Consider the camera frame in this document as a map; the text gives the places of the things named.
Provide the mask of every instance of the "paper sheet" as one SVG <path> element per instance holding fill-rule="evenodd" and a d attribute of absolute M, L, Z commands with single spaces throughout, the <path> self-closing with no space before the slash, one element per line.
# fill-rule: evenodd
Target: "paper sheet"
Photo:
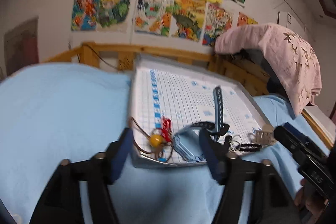
<path fill-rule="evenodd" d="M 184 75 L 137 69 L 134 82 L 135 111 L 132 113 L 139 125 L 148 133 L 161 127 L 161 117 L 172 121 L 173 135 L 183 127 L 194 122 L 215 122 L 213 89 L 216 83 L 195 80 Z M 259 125 L 236 92 L 227 86 L 221 86 L 223 95 L 224 122 L 230 125 L 230 134 L 234 139 L 240 135 L 243 143 L 251 143 L 254 129 Z M 150 151 L 148 139 L 138 130 L 134 130 L 134 139 L 144 150 Z M 170 148 L 164 151 L 164 158 L 170 154 Z M 176 152 L 168 161 L 175 164 L 186 162 Z"/>
<path fill-rule="evenodd" d="M 138 0 L 134 30 L 167 37 L 173 4 L 174 0 Z"/>
<path fill-rule="evenodd" d="M 206 1 L 175 0 L 170 28 L 173 37 L 198 42 L 203 28 Z"/>
<path fill-rule="evenodd" d="M 130 0 L 99 0 L 97 31 L 126 33 Z"/>
<path fill-rule="evenodd" d="M 202 44 L 214 47 L 217 37 L 232 27 L 232 21 L 232 12 L 209 4 Z"/>

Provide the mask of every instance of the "pink cloth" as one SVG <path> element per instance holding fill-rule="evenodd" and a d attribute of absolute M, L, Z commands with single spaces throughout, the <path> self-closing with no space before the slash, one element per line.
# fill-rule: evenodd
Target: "pink cloth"
<path fill-rule="evenodd" d="M 310 44 L 292 30 L 268 23 L 229 29 L 216 40 L 215 53 L 259 49 L 283 85 L 299 115 L 322 88 L 320 64 Z"/>

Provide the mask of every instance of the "blue bedsheet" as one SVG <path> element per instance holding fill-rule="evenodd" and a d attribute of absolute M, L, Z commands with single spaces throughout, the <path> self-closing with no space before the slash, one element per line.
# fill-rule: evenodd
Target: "blue bedsheet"
<path fill-rule="evenodd" d="M 0 85 L 0 198 L 20 223 L 28 223 L 39 196 L 61 159 L 86 160 L 118 139 L 126 126 L 130 78 L 84 65 L 44 64 L 21 71 Z M 268 95 L 255 98 L 272 125 L 290 122 L 327 148 L 290 104 Z M 270 159 L 294 197 L 301 176 L 280 144 L 245 157 Z M 86 223 L 92 223 L 85 183 Z M 136 169 L 127 159 L 110 187 L 120 223 L 211 223 L 223 187 L 207 166 Z M 251 183 L 245 185 L 240 223 L 246 223 Z"/>

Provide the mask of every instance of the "brown painting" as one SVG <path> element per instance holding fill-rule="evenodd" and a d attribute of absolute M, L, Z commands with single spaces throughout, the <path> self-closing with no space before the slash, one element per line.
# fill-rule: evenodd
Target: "brown painting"
<path fill-rule="evenodd" d="M 37 49 L 37 18 L 15 27 L 4 36 L 7 76 L 17 70 L 39 63 Z"/>

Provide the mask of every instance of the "black bracelet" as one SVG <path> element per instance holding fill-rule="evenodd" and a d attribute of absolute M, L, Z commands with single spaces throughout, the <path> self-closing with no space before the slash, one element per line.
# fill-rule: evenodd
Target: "black bracelet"
<path fill-rule="evenodd" d="M 243 151 L 243 152 L 257 152 L 260 151 L 261 148 L 263 148 L 262 145 L 260 144 L 254 144 L 254 143 L 245 143 L 245 144 L 241 144 L 239 151 Z"/>

